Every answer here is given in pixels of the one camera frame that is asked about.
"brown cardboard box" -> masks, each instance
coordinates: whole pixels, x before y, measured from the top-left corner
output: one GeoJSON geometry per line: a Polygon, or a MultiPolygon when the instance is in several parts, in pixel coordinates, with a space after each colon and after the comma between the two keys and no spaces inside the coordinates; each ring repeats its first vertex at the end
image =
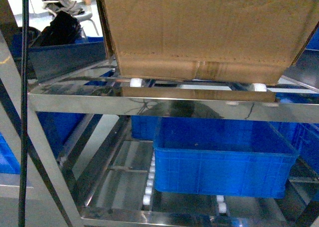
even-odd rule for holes
{"type": "Polygon", "coordinates": [[[319,0],[104,0],[102,6],[124,77],[277,83],[319,21],[319,0]]]}

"office chair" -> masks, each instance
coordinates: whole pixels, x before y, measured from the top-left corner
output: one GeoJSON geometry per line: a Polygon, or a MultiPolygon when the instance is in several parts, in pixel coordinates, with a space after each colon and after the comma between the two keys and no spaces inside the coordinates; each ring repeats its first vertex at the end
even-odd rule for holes
{"type": "MultiPolygon", "coordinates": [[[[50,0],[50,1],[47,1],[47,0],[42,0],[44,4],[46,3],[52,3],[52,2],[58,2],[58,1],[53,1],[53,0],[50,0]]],[[[57,13],[55,13],[54,11],[50,10],[49,8],[46,8],[46,10],[51,13],[53,16],[56,16],[57,13]]],[[[79,23],[83,22],[83,21],[90,21],[93,26],[94,26],[94,29],[96,31],[96,34],[99,35],[99,32],[98,32],[98,29],[95,25],[95,22],[91,19],[93,16],[92,12],[91,11],[85,11],[83,14],[80,14],[80,15],[73,15],[73,17],[75,17],[76,19],[78,19],[79,23]]]]}

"white roller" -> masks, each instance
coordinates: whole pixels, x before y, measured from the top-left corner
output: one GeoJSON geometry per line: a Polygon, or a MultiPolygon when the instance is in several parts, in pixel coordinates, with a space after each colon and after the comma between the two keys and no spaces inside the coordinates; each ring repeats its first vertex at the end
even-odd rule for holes
{"type": "Polygon", "coordinates": [[[152,187],[146,186],[145,195],[151,195],[151,194],[152,194],[152,187]]]}
{"type": "Polygon", "coordinates": [[[154,180],[155,174],[154,173],[149,173],[149,180],[154,180]]]}
{"type": "Polygon", "coordinates": [[[130,82],[130,87],[142,87],[143,79],[140,78],[132,78],[130,82]]]}
{"type": "Polygon", "coordinates": [[[217,202],[224,202],[225,198],[224,198],[224,196],[216,196],[216,200],[217,200],[217,202]]]}
{"type": "Polygon", "coordinates": [[[227,206],[225,202],[218,202],[218,212],[220,214],[225,214],[227,212],[227,206]]]}
{"type": "Polygon", "coordinates": [[[153,185],[154,185],[154,180],[148,180],[148,181],[146,182],[146,185],[149,186],[149,187],[153,187],[153,185]]]}
{"type": "Polygon", "coordinates": [[[151,196],[150,195],[144,195],[143,196],[143,205],[149,206],[151,204],[151,196]]]}
{"type": "Polygon", "coordinates": [[[263,83],[253,83],[248,87],[249,91],[267,91],[267,86],[263,83]]]}
{"type": "Polygon", "coordinates": [[[151,166],[151,167],[150,167],[150,172],[151,172],[151,173],[155,173],[155,166],[151,166]]]}
{"type": "Polygon", "coordinates": [[[239,101],[226,101],[226,105],[238,106],[239,105],[239,101]]]}

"reflective steel surface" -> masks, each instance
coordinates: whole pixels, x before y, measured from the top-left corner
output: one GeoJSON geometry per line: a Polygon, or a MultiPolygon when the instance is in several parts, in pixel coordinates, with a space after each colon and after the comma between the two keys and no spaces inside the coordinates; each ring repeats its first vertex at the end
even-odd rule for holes
{"type": "Polygon", "coordinates": [[[55,85],[29,98],[35,111],[319,123],[317,97],[283,103],[272,92],[55,85]]]}
{"type": "Polygon", "coordinates": [[[305,50],[297,63],[289,67],[284,75],[299,84],[305,84],[315,91],[319,90],[319,51],[305,50]]]}
{"type": "Polygon", "coordinates": [[[87,226],[101,227],[291,227],[287,222],[255,220],[206,215],[168,214],[148,211],[82,208],[82,219],[87,226]]]}

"plastic crate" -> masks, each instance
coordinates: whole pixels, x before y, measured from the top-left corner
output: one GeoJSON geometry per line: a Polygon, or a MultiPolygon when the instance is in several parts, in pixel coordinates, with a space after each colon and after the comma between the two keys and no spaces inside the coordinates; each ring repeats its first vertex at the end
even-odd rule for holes
{"type": "Polygon", "coordinates": [[[20,174],[20,165],[0,133],[0,173],[20,174]]]}
{"type": "Polygon", "coordinates": [[[282,198],[298,151],[267,122],[162,118],[155,189],[282,198]]]}
{"type": "Polygon", "coordinates": [[[132,137],[153,140],[159,118],[157,116],[132,116],[132,137]]]}
{"type": "Polygon", "coordinates": [[[293,145],[300,149],[301,157],[319,174],[319,127],[317,124],[299,123],[293,145]]]}
{"type": "Polygon", "coordinates": [[[319,29],[317,29],[317,31],[313,34],[306,48],[319,50],[319,29]]]}
{"type": "Polygon", "coordinates": [[[270,122],[280,134],[282,134],[290,142],[295,137],[295,132],[298,123],[296,122],[270,122]]]}

